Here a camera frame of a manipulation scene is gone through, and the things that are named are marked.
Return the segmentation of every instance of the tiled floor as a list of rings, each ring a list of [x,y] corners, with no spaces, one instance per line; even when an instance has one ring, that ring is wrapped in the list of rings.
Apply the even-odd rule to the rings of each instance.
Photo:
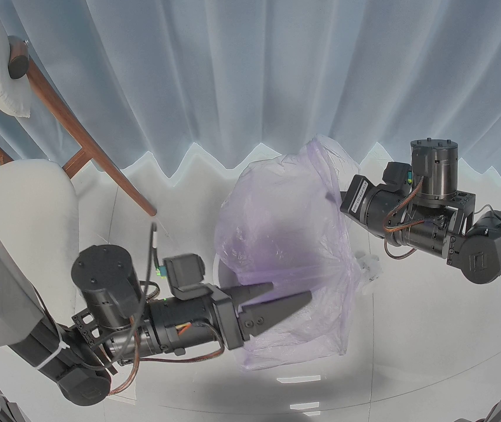
[[[247,162],[274,154],[260,147]],[[380,182],[388,159],[376,147],[362,172]],[[197,253],[208,268],[207,280],[213,281],[215,220],[243,166],[225,171],[194,147],[172,179],[148,156],[126,171],[158,209],[162,256]],[[119,244],[131,253],[136,271],[145,271],[152,218],[92,165],[73,184],[81,248]],[[481,176],[462,163],[459,188],[477,193],[478,207],[488,202],[501,209],[501,179],[495,172]],[[311,417],[453,422],[485,417],[501,397],[501,277],[472,285],[443,260],[423,253],[402,262],[388,259],[381,241],[357,226],[351,227],[351,238],[355,251],[380,257],[383,274],[373,283],[373,294],[357,294],[349,348],[342,357],[257,372],[241,372],[232,352],[194,365],[144,364],[128,403],[106,400],[79,409],[69,406],[53,383],[0,349],[0,386],[22,403],[32,421],[284,422]],[[166,281],[161,283],[167,295]],[[20,379],[14,380],[14,374]],[[283,378],[297,376],[319,379],[284,383]],[[22,389],[19,382],[30,386]]]

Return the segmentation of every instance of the translucent plastic bag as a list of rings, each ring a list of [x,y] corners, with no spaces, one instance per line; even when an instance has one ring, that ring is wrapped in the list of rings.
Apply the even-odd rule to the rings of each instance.
[[[215,232],[221,261],[240,284],[271,281],[250,303],[311,290],[311,303],[235,350],[249,370],[343,355],[361,270],[340,212],[358,165],[330,138],[296,155],[251,163],[223,203]]]

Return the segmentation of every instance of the robotic arm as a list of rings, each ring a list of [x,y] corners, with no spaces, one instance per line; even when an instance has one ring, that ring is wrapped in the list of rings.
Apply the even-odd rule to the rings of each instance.
[[[373,235],[386,252],[403,259],[422,250],[444,258],[476,284],[501,274],[501,211],[491,209],[473,224],[475,194],[458,190],[458,144],[451,140],[411,142],[411,164],[389,162],[384,184],[355,175],[342,192],[340,210]],[[387,245],[408,245],[401,256]]]
[[[116,245],[91,246],[73,264],[73,282],[87,308],[74,325],[57,324],[39,294],[0,242],[0,346],[8,345],[55,383],[74,404],[89,406],[110,393],[110,374],[121,365],[141,361],[197,362],[216,357],[225,347],[242,347],[311,301],[311,292],[270,302],[239,306],[273,289],[272,283],[220,289],[201,283],[204,263],[195,254],[165,258],[164,269],[174,297],[156,299],[149,281],[156,260],[151,228],[146,278],[137,279],[131,256]],[[149,286],[156,291],[148,293]],[[210,341],[219,350],[189,359],[148,358]]]

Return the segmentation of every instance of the curtain fold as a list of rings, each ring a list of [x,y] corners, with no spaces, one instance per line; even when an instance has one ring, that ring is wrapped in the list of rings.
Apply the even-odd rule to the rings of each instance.
[[[171,176],[193,142],[233,168],[319,133],[358,162],[451,138],[501,175],[501,0],[0,0],[0,18],[120,168],[150,151]],[[1,146],[64,164],[78,145],[31,112],[0,112]]]

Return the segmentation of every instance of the white label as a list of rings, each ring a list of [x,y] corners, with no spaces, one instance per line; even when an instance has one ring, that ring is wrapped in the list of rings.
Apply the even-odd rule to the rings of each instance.
[[[362,203],[362,198],[364,198],[364,194],[367,189],[367,181],[364,180],[362,186],[359,189],[358,195],[356,196],[356,200],[354,200],[354,204],[352,205],[352,212],[355,213],[358,210],[359,204]]]

